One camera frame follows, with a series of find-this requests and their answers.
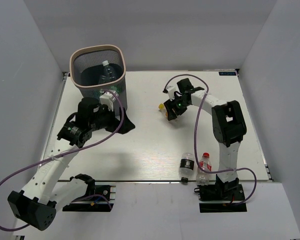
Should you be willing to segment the orange label clear bottle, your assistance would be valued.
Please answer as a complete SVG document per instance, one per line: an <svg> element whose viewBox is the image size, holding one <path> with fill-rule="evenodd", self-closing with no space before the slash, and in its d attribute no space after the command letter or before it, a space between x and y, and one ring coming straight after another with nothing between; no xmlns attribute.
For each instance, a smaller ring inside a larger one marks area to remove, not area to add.
<svg viewBox="0 0 300 240"><path fill-rule="evenodd" d="M160 103L158 106L158 110L168 121L176 120L178 118L176 108L172 104L168 104L168 106L165 106L163 103Z"/></svg>

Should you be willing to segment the green Sprite bottle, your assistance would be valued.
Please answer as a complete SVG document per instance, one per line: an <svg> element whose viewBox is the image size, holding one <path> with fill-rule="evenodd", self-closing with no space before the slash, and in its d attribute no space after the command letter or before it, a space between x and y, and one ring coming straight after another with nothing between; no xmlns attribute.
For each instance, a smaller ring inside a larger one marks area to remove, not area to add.
<svg viewBox="0 0 300 240"><path fill-rule="evenodd" d="M114 86L114 85L112 85L112 86L104 86L104 87L101 87L101 88L99 88L97 90L97 96L98 97L101 96L105 92L105 90L110 90L112 92L116 92L118 95L120 95L121 92L122 92L122 90L121 90L120 87L117 87L117 86Z"/></svg>

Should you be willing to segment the clear unlabelled plastic bottle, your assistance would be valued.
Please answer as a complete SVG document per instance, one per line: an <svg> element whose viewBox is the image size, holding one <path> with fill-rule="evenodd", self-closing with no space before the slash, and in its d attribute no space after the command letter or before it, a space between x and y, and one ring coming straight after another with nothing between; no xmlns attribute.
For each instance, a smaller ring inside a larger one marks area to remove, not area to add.
<svg viewBox="0 0 300 240"><path fill-rule="evenodd" d="M109 64L107 60L102 62L103 65L103 74L100 75L98 84L109 84L118 79L115 69Z"/></svg>

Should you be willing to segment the black label water bottle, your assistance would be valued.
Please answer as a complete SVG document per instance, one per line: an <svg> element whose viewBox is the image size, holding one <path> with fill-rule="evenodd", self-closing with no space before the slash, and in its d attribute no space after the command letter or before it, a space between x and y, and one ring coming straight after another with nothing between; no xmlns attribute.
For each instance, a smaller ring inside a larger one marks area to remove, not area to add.
<svg viewBox="0 0 300 240"><path fill-rule="evenodd" d="M187 184L194 173L195 156L192 153L183 153L179 165L179 175L182 184Z"/></svg>

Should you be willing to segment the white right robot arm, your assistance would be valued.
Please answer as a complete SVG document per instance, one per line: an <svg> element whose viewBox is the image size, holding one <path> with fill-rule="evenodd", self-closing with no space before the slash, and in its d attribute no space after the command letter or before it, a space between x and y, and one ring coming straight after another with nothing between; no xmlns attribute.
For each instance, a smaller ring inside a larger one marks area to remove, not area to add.
<svg viewBox="0 0 300 240"><path fill-rule="evenodd" d="M194 151L198 169L207 175L216 176L213 188L204 186L203 193L209 198L215 196L220 200L233 198L239 190L238 151L247 133L240 103L236 100L221 100L210 94L208 86L193 86L189 78L190 75L183 74L177 87L165 85L163 92L169 97L163 104L166 117L168 121L175 120L189 106L196 106L199 112L205 111L211 116L213 136L219 145L218 170L207 170L208 166L198 159L198 151Z"/></svg>

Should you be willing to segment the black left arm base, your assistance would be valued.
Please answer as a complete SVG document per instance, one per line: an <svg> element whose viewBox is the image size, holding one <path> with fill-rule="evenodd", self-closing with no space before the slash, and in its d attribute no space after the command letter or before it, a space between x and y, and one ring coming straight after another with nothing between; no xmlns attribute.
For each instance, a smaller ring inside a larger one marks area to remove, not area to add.
<svg viewBox="0 0 300 240"><path fill-rule="evenodd" d="M71 213L110 213L116 196L114 183L97 182L84 196L62 208Z"/></svg>

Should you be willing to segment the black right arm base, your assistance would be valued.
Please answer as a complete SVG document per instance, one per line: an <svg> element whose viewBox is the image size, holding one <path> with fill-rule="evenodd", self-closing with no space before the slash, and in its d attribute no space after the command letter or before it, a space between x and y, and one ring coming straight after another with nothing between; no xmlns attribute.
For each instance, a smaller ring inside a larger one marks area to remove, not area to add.
<svg viewBox="0 0 300 240"><path fill-rule="evenodd" d="M245 193L241 184L237 189L230 190L225 196L217 193L214 184L198 185L194 193L199 197L199 212L205 213L244 213L247 212L246 203L237 205L245 200Z"/></svg>

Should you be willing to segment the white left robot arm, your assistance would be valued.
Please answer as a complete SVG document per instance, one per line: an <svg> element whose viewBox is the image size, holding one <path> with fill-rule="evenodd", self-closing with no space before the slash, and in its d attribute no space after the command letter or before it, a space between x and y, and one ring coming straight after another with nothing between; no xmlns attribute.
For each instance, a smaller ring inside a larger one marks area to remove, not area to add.
<svg viewBox="0 0 300 240"><path fill-rule="evenodd" d="M20 191L12 191L7 201L14 216L28 225L46 230L58 211L76 201L109 198L97 191L96 181L87 174L72 176L63 187L56 189L61 175L73 158L88 149L86 142L94 131L104 129L114 134L126 134L135 125L129 120L121 101L110 93L99 99L84 97L57 134L55 148Z"/></svg>

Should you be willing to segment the grey mesh waste bin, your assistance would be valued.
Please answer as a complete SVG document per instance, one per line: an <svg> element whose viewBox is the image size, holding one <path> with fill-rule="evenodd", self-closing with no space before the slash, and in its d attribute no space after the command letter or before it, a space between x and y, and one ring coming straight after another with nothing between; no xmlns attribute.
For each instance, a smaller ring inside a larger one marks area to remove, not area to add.
<svg viewBox="0 0 300 240"><path fill-rule="evenodd" d="M98 84L103 74L102 62L108 61L115 69L117 80L108 84ZM81 48L75 51L69 60L69 74L73 84L83 97L99 99L97 90L105 86L117 86L122 92L118 95L125 109L128 108L126 89L126 64L120 48L111 44L103 44Z"/></svg>

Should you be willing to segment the blue table corner label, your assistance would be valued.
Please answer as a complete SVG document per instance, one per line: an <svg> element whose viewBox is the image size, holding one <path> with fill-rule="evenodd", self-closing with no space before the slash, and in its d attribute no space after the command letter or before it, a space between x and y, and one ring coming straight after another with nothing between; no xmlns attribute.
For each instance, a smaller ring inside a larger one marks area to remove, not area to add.
<svg viewBox="0 0 300 240"><path fill-rule="evenodd" d="M219 71L218 74L220 76L236 76L237 73L235 71Z"/></svg>

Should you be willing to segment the red cap clear bottle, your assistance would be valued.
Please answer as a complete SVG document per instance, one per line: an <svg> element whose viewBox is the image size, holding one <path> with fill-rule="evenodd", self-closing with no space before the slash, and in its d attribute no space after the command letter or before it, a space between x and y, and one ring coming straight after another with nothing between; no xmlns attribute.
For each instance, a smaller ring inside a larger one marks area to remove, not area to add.
<svg viewBox="0 0 300 240"><path fill-rule="evenodd" d="M204 152L201 160L199 161L199 167L197 168L196 182L198 185L207 186L210 183L210 174L212 165L210 162L210 154Z"/></svg>

